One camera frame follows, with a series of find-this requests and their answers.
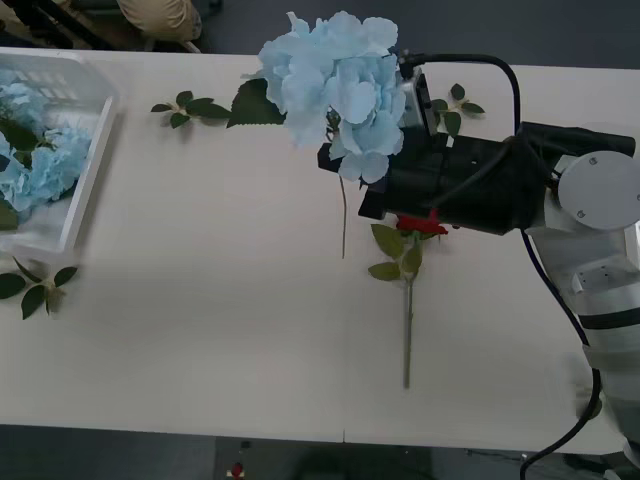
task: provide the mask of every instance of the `artificial flower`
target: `artificial flower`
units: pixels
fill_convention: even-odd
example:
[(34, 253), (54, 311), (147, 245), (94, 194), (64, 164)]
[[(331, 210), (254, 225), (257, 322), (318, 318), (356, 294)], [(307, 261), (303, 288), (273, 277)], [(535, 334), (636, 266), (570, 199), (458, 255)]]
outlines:
[(433, 233), (436, 235), (447, 235), (449, 233), (446, 228), (440, 225), (440, 221), (438, 220), (438, 209), (436, 208), (431, 209), (429, 217), (426, 219), (398, 215), (396, 229), (403, 230), (405, 232), (417, 231), (422, 233)]
[(5, 148), (0, 133), (0, 154), (9, 163), (0, 172), (0, 193), (17, 212), (25, 212), (69, 190), (84, 170), (91, 137), (86, 130), (65, 127), (45, 132), (53, 148), (38, 147), (31, 153), (31, 170)]
[[(327, 113), (333, 109), (345, 125), (349, 123), (352, 130), (360, 132), (355, 136), (364, 148), (353, 140), (350, 146), (355, 148), (346, 152), (362, 156), (360, 163), (364, 158), (377, 158), (367, 157), (368, 153), (399, 151), (402, 144), (397, 123), (405, 100), (397, 86), (397, 59), (388, 50), (397, 41), (397, 26), (382, 18), (360, 22), (339, 12), (327, 21), (318, 19), (312, 30), (295, 14), (288, 16), (291, 32), (265, 43), (258, 55), (262, 69), (256, 76), (267, 80), (267, 99), (287, 115), (285, 126), (296, 146), (319, 146), (326, 136)], [(388, 126), (387, 118), (376, 121), (381, 111), (396, 119), (395, 129)], [(379, 144), (369, 148), (372, 142), (367, 134), (371, 129), (371, 135), (391, 138), (380, 138)]]
[(0, 84), (0, 117), (10, 118), (36, 135), (42, 135), (49, 99), (6, 70), (0, 70)]
[(374, 183), (384, 177), (389, 168), (389, 157), (376, 152), (356, 155), (349, 153), (342, 159), (338, 174), (345, 180), (355, 181), (362, 178)]

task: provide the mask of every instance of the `red rose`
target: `red rose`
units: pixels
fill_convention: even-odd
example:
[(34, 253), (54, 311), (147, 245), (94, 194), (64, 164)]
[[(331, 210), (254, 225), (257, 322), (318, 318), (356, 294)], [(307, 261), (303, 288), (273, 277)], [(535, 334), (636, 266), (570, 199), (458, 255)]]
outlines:
[(409, 232), (417, 230), (418, 232), (434, 233), (436, 235), (447, 235), (449, 233), (446, 228), (440, 225), (440, 221), (438, 220), (438, 210), (435, 208), (431, 209), (431, 213), (427, 219), (398, 215), (396, 229)]

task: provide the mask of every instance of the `red object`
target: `red object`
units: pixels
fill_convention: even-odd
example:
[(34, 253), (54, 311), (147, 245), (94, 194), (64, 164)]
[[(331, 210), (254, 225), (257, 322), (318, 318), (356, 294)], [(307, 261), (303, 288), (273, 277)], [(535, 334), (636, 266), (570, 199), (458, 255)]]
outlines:
[(242, 477), (240, 477), (240, 475), (242, 474), (243, 471), (244, 471), (244, 469), (242, 468), (242, 464), (241, 463), (236, 463), (233, 466), (233, 468), (231, 469), (231, 476), (234, 479), (242, 478)]
[(417, 230), (418, 232), (435, 233), (436, 235), (447, 235), (449, 233), (446, 228), (440, 225), (438, 210), (435, 208), (431, 209), (431, 213), (429, 213), (429, 218), (427, 219), (398, 215), (396, 229), (407, 232)]

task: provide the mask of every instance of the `white table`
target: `white table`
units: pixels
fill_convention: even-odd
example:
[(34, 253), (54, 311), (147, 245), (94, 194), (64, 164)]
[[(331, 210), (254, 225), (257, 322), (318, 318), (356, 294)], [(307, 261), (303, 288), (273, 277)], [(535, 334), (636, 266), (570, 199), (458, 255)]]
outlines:
[[(574, 423), (580, 344), (517, 234), (429, 245), (403, 391), (402, 294), (366, 273), (382, 257), (356, 214), (364, 192), (348, 185), (341, 260), (338, 180), (314, 150), (282, 127), (173, 131), (148, 113), (187, 89), (230, 106), (257, 59), (81, 55), (122, 90), (122, 113), (61, 313), (22, 322), (0, 304), (0, 423), (523, 450)], [(640, 127), (640, 72), (517, 73), (525, 120)], [(434, 96), (459, 82), (487, 110), (463, 133), (511, 134), (499, 71), (428, 74)], [(603, 417), (565, 450), (619, 449)]]

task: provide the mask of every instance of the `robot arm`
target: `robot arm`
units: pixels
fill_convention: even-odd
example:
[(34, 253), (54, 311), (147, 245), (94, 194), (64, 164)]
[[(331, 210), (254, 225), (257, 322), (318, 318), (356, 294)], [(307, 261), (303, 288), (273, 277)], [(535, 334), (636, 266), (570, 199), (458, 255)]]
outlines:
[[(602, 378), (628, 439), (625, 453), (640, 469), (640, 163), (632, 158), (635, 140), (520, 123), (515, 75), (504, 62), (491, 59), (514, 87), (516, 134), (504, 142), (457, 136), (451, 144), (448, 135), (436, 130), (427, 82), (416, 67), (429, 60), (490, 58), (401, 59), (407, 94), (403, 150), (392, 158), (387, 175), (368, 185), (359, 214), (427, 217), (438, 208), (443, 223), (496, 235), (518, 228), (525, 240), (525, 232), (530, 235), (546, 270), (539, 273), (550, 277), (552, 292), (557, 288), (557, 299), (579, 318), (585, 355), (598, 377), (594, 388)], [(329, 161), (328, 148), (319, 152), (319, 166), (337, 172), (339, 161)]]

